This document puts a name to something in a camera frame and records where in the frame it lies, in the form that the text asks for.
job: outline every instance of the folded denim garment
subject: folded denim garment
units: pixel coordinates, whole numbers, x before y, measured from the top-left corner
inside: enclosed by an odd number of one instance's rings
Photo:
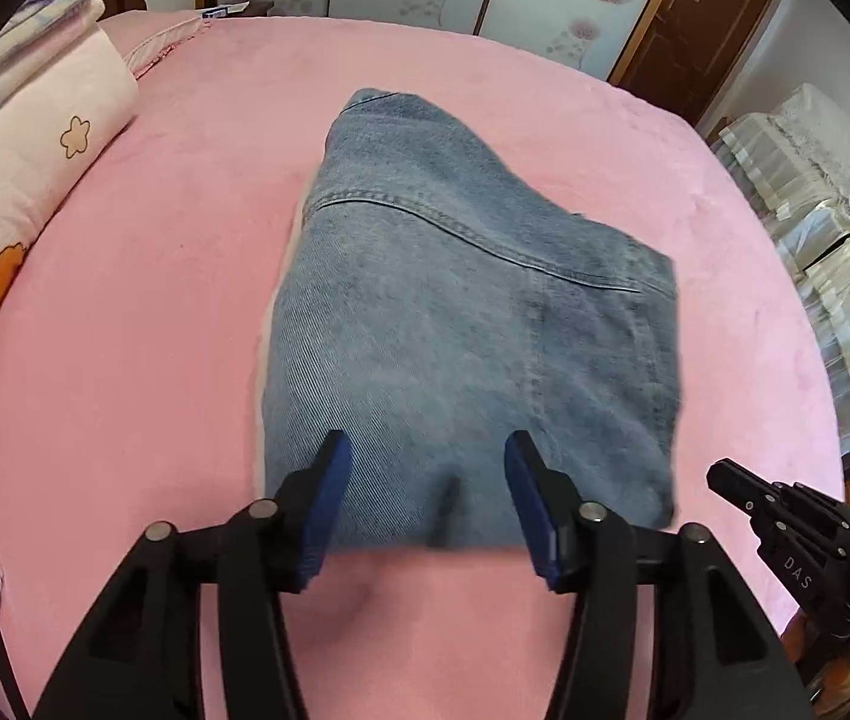
[[[572,215],[415,95],[335,120],[277,295],[265,488],[342,428],[336,546],[522,543],[505,440],[629,522],[668,525],[678,408],[670,262]]]

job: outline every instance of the door frame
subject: door frame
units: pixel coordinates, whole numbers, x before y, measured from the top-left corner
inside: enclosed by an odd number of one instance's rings
[[[649,30],[649,27],[652,25],[652,20],[656,16],[657,12],[659,12],[659,8],[662,7],[662,2],[665,0],[649,0],[645,6],[645,10],[642,11],[642,15],[638,20],[638,24],[635,25],[635,29],[633,33],[631,33],[630,38],[628,38],[628,43],[625,43],[625,47],[622,50],[622,53],[618,57],[618,61],[615,63],[615,67],[612,68],[611,74],[609,75],[609,83],[612,86],[618,86],[622,79],[625,77],[625,73],[628,71],[628,67],[631,62],[635,59],[635,53],[638,52],[638,47],[641,45],[642,40],[645,38],[645,33]],[[705,106],[705,113],[702,114],[702,119],[705,119],[705,116],[710,113],[712,110],[712,106],[715,105],[715,100],[723,93],[726,89],[726,84],[729,83],[729,79],[731,76],[737,71],[741,69],[741,60],[743,55],[746,52],[750,52],[755,47],[755,37],[760,32],[764,32],[766,28],[768,28],[770,22],[770,15],[773,13],[774,9],[779,6],[782,0],[767,0],[765,2],[765,7],[763,7],[762,12],[758,15],[758,18],[755,20],[755,24],[752,27],[752,31],[749,32],[749,36],[746,38],[745,42],[740,47],[737,55],[735,55],[734,61],[732,61],[731,65],[729,65],[729,71],[722,78],[722,82],[719,84],[718,88],[715,90],[715,94],[712,95],[711,100],[708,100],[708,105]]]

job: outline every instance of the star embroidery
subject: star embroidery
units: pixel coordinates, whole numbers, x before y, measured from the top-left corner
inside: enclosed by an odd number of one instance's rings
[[[88,130],[92,122],[82,122],[81,117],[71,117],[71,126],[62,133],[59,143],[65,147],[65,157],[71,159],[88,148]]]

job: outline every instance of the pink bedsheet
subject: pink bedsheet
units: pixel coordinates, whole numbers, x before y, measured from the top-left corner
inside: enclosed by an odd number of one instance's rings
[[[840,495],[830,392],[788,275],[692,129],[478,38],[236,20],[140,81],[137,121],[1,308],[1,624],[31,704],[149,522],[210,525],[251,499],[261,317],[329,124],[364,86],[425,95],[546,196],[674,258],[677,523],[712,528],[774,622],[790,615],[705,471],[731,456]],[[335,557],[287,609],[316,720],[542,717],[568,615],[519,550]],[[223,716],[216,668],[207,656],[210,720]]]

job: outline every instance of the wooden door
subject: wooden door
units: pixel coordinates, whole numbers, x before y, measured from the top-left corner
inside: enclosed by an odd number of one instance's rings
[[[772,0],[662,0],[619,84],[697,124]]]

